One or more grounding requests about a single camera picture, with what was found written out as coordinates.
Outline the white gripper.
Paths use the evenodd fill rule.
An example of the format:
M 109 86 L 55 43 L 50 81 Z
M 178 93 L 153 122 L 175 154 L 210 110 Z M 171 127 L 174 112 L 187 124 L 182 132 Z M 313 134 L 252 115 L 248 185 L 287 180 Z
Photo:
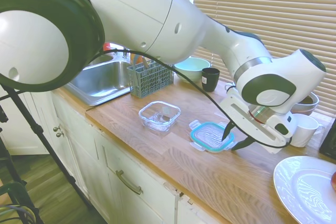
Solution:
M 232 151 L 258 143 L 269 153 L 276 154 L 291 143 L 291 112 L 281 114 L 265 106 L 248 104 L 237 90 L 228 90 L 220 107 L 230 119 L 225 126 L 222 142 L 235 126 L 247 136 L 237 142 Z

